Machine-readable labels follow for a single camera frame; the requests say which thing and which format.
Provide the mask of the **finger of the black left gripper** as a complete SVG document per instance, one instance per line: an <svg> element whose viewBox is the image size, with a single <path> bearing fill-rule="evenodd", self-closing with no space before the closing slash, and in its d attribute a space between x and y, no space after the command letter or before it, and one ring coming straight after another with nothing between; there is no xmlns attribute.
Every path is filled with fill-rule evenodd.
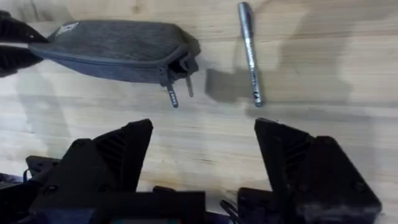
<svg viewBox="0 0 398 224"><path fill-rule="evenodd" d="M29 49L1 46L1 78L13 75L18 70L28 68L43 61Z"/></svg>
<svg viewBox="0 0 398 224"><path fill-rule="evenodd" d="M9 43L48 43L48 39L34 28L1 10L1 42Z"/></svg>

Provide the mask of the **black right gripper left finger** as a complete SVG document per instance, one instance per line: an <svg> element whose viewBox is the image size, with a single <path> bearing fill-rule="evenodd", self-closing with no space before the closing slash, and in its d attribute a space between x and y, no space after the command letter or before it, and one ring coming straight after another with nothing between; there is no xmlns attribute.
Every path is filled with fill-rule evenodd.
<svg viewBox="0 0 398 224"><path fill-rule="evenodd" d="M149 217L152 195L137 192L151 120L74 141L49 170L29 210L45 217Z"/></svg>

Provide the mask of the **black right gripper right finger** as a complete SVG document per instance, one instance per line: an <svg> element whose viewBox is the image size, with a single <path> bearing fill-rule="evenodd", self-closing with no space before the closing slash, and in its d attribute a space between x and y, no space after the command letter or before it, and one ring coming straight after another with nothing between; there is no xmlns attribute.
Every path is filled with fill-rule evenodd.
<svg viewBox="0 0 398 224"><path fill-rule="evenodd" d="M330 136L258 118L254 130L283 223L374 223L382 203Z"/></svg>

